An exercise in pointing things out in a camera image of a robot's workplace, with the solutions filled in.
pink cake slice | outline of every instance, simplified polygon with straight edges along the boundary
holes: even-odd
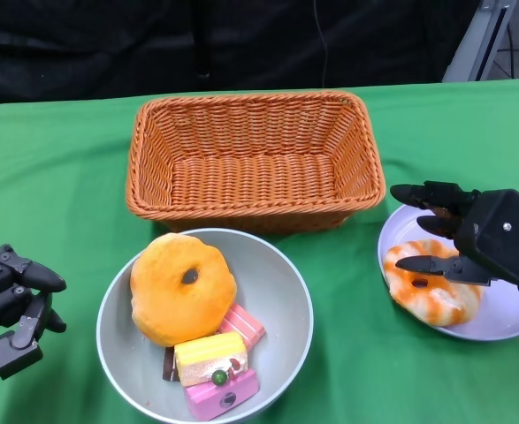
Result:
[[[218,329],[218,333],[227,333],[229,331],[237,331],[241,334],[248,352],[265,334],[263,325],[237,303],[234,303],[227,311]]]
[[[188,409],[198,420],[207,421],[248,400],[259,391],[256,372],[249,369],[223,386],[203,382],[185,387]]]

white bowl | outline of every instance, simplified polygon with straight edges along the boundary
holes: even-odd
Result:
[[[260,238],[224,229],[183,234],[222,252],[238,285],[236,301],[267,331],[249,354],[259,392],[211,422],[248,420],[286,390],[306,359],[314,327],[309,291],[285,255]],[[96,324],[100,361],[118,393],[142,413],[174,424],[197,422],[180,384],[162,378],[164,348],[146,339],[132,321],[129,277],[138,256],[119,271],[100,306]]]

orange donut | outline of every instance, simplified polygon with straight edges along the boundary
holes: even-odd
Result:
[[[219,250],[173,233],[143,251],[132,267],[130,286],[135,325],[161,346],[214,334],[237,292]]]
[[[433,239],[393,247],[383,262],[391,297],[430,325],[454,325],[472,320],[479,310],[484,287],[450,283],[442,276],[427,276],[395,266],[402,258],[421,254],[448,258],[459,253]]]

white plate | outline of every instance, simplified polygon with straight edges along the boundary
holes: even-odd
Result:
[[[446,246],[454,246],[451,240],[436,237],[418,226],[416,219],[424,215],[432,215],[432,212],[401,206],[383,225],[377,247],[383,278],[383,258],[393,246],[421,239],[437,239]],[[519,292],[514,284],[493,281],[490,287],[485,288],[481,307],[472,321],[448,327],[432,327],[450,336],[482,342],[519,336]]]

plate rim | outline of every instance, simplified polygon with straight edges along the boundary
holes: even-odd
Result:
[[[410,207],[408,205],[400,205],[386,219],[385,223],[381,227],[381,231],[379,232],[379,238],[378,238],[378,242],[377,242],[377,260],[379,262],[379,268],[381,269],[381,276],[383,277],[383,282],[384,282],[385,287],[387,289],[389,287],[389,284],[386,282],[386,279],[385,279],[385,270],[383,269],[383,261],[382,261],[382,258],[381,258],[381,244],[382,244],[382,241],[383,241],[383,238],[384,238],[384,232],[385,232],[386,226],[391,222],[391,220],[394,219],[395,216],[397,216],[400,213],[402,213],[402,211],[405,210],[405,209],[421,210],[421,209],[418,209],[418,208],[412,208],[412,207]],[[422,210],[422,213],[431,215],[431,212],[430,211],[426,211],[426,210]],[[428,327],[436,329],[437,331],[439,331],[441,333],[448,334],[449,336],[460,338],[460,339],[463,339],[463,340],[471,340],[471,341],[474,341],[474,342],[497,342],[497,341],[500,341],[500,340],[508,340],[510,338],[515,338],[515,337],[519,336],[519,330],[518,330],[518,331],[510,333],[510,334],[508,334],[508,335],[506,335],[504,337],[475,338],[475,337],[465,336],[465,335],[463,335],[461,333],[458,333],[458,332],[453,331],[452,329],[449,329],[449,328],[446,328],[446,327],[440,327],[438,325],[431,325],[431,324],[429,324],[427,322],[424,322],[424,321],[421,321],[421,320],[418,320],[418,321],[422,322],[423,324],[427,325]]]

